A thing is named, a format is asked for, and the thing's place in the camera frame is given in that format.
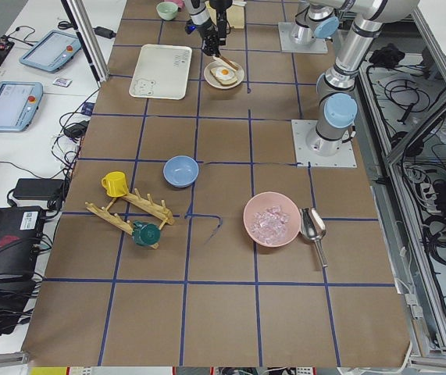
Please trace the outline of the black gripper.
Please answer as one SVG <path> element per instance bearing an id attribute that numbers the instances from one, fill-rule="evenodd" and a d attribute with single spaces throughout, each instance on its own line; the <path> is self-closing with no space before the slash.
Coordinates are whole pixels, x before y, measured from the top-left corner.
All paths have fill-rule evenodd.
<path id="1" fill-rule="evenodd" d="M 219 35 L 214 25 L 201 27 L 202 52 L 205 55 L 220 55 Z"/>

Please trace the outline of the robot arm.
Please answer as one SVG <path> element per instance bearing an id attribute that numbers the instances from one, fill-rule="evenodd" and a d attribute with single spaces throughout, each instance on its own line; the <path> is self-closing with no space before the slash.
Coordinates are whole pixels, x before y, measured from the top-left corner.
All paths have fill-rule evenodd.
<path id="1" fill-rule="evenodd" d="M 202 39 L 202 52 L 208 56 L 220 57 L 219 35 L 204 2 L 184 0 L 190 20 L 185 24 L 186 34 L 197 30 Z"/>
<path id="2" fill-rule="evenodd" d="M 358 106 L 351 96 L 355 78 L 370 45 L 380 35 L 385 23 L 404 19 L 413 12 L 417 1 L 309 1 L 296 17 L 299 26 L 310 29 L 314 38 L 326 38 L 338 28 L 334 11 L 356 14 L 348 36 L 337 53 L 334 64 L 316 84 L 319 119 L 308 132 L 306 144 L 317 155 L 330 157 L 338 152 L 342 138 L 353 124 Z"/>

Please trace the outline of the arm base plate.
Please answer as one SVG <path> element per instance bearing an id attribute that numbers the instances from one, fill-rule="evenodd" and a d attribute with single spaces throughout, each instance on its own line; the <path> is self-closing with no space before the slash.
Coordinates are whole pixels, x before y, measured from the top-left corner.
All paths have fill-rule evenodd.
<path id="1" fill-rule="evenodd" d="M 296 23 L 278 23 L 280 47 L 282 52 L 302 54 L 327 54 L 325 39 L 313 36 L 310 28 L 300 27 Z"/>
<path id="2" fill-rule="evenodd" d="M 338 141 L 325 141 L 316 133 L 316 123 L 316 120 L 291 121 L 296 163 L 304 167 L 356 168 L 349 131 Z"/>

